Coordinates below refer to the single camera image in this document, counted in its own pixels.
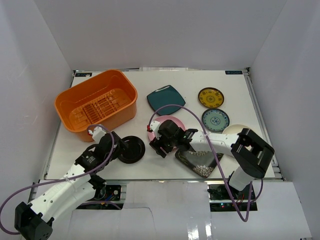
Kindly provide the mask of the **black round plate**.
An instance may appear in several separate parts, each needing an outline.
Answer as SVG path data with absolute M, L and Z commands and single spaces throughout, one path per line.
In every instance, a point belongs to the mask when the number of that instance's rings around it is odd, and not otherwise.
M 144 142 L 137 136 L 126 136 L 121 139 L 120 154 L 118 159 L 125 164 L 134 164 L 141 160 L 145 154 L 146 147 Z

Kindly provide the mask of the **pink round plate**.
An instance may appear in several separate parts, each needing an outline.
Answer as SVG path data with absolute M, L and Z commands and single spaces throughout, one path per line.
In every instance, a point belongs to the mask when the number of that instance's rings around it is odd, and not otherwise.
M 153 119 L 153 121 L 159 122 L 159 123 L 163 123 L 166 120 L 171 120 L 173 121 L 178 127 L 182 128 L 184 131 L 186 130 L 185 125 L 183 124 L 183 122 L 181 120 L 179 120 L 177 117 L 171 116 L 171 115 L 163 115 L 163 116 L 159 116 L 155 119 Z M 150 141 L 152 141 L 155 138 L 155 133 L 154 132 L 148 132 L 148 138 Z

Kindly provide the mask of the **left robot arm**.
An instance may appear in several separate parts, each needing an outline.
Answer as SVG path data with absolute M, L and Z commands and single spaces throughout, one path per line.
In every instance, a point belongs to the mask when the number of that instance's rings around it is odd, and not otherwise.
M 61 181 L 39 197 L 15 208 L 14 227 L 26 240 L 47 240 L 53 223 L 84 202 L 105 196 L 106 181 L 98 172 L 128 150 L 115 132 L 105 134 L 75 160 Z

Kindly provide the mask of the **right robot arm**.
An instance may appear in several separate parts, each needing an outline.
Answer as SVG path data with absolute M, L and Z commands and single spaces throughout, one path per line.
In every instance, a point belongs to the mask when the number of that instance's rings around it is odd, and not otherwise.
M 155 138 L 149 143 L 155 152 L 166 157 L 174 148 L 181 152 L 209 152 L 232 156 L 239 167 L 231 174 L 226 195 L 236 200 L 244 193 L 244 188 L 254 179 L 263 179 L 274 156 L 275 150 L 249 128 L 239 133 L 204 133 L 189 128 L 183 130 L 172 120 L 152 121 L 147 131 Z

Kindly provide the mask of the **orange plastic bin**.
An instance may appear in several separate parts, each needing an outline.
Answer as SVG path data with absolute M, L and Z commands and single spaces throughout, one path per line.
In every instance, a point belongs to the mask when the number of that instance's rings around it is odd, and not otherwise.
M 87 128 L 103 125 L 109 131 L 133 119 L 138 92 L 119 70 L 93 76 L 60 93 L 54 106 L 66 130 L 83 142 L 92 142 Z

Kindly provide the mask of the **black floral square plate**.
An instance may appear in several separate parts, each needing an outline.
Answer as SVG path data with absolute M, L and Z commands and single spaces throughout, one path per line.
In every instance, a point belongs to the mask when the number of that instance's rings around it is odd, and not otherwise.
M 175 152 L 175 158 L 198 176 L 207 179 L 217 166 L 211 151 L 181 151 Z

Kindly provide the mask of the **teal square plate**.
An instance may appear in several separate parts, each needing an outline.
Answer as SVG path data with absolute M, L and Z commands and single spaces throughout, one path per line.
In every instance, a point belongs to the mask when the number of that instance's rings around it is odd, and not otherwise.
M 146 99 L 154 111 L 166 105 L 179 105 L 162 108 L 157 112 L 159 116 L 172 115 L 181 109 L 180 106 L 186 104 L 182 95 L 172 85 L 166 85 L 154 90 L 147 95 Z

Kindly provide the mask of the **blue white round plate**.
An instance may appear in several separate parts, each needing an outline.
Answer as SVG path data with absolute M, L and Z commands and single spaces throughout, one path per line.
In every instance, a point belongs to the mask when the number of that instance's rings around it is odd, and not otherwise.
M 221 109 L 207 109 L 201 116 L 205 128 L 213 133 L 222 133 L 229 125 L 229 116 Z

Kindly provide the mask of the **yellow patterned round plate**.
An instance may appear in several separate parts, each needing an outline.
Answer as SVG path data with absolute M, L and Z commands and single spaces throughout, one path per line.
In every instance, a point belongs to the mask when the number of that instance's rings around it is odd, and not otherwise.
M 198 101 L 208 109 L 215 109 L 220 107 L 224 101 L 225 97 L 223 93 L 213 87 L 206 87 L 199 91 L 198 93 Z

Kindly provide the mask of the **cream round plate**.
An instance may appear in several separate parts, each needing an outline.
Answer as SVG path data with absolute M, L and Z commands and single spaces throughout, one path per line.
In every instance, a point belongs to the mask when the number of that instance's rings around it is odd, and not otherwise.
M 227 126 L 222 134 L 228 135 L 228 134 L 238 134 L 240 133 L 243 129 L 249 129 L 248 126 L 243 125 L 243 124 L 232 124 Z

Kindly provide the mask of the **white paper sheet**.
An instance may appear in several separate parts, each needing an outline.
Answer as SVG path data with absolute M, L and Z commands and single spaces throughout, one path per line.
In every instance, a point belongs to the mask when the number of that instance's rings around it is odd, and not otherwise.
M 140 67 L 140 72 L 167 72 L 167 71 L 188 71 L 188 67 Z

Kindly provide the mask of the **left blue table label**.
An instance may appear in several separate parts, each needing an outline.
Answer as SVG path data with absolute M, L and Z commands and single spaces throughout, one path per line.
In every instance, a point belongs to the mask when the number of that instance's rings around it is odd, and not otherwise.
M 92 76 L 92 73 L 89 73 L 89 72 L 77 72 L 77 73 L 75 73 L 74 76 L 75 76 L 75 77 L 85 77 L 85 78 L 88 78 L 88 77 L 91 77 L 91 76 Z

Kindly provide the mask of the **right blue table label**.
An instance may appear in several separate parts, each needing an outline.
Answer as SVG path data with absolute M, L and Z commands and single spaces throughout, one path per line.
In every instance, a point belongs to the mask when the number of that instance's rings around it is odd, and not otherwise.
M 241 70 L 226 70 L 226 75 L 242 75 L 243 72 Z

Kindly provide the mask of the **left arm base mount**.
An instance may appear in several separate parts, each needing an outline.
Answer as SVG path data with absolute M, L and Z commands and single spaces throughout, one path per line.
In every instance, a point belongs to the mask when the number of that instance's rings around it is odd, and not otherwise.
M 98 201 L 119 201 L 121 190 L 121 185 L 105 185 L 95 199 Z

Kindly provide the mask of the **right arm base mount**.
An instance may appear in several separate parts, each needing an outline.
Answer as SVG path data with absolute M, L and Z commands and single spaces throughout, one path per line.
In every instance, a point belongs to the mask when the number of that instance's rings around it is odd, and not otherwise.
M 229 187 L 231 194 L 235 201 L 247 200 L 249 196 L 249 187 L 248 184 L 242 191 L 236 190 L 233 187 Z M 224 184 L 210 184 L 207 189 L 211 200 L 230 200 L 229 193 Z

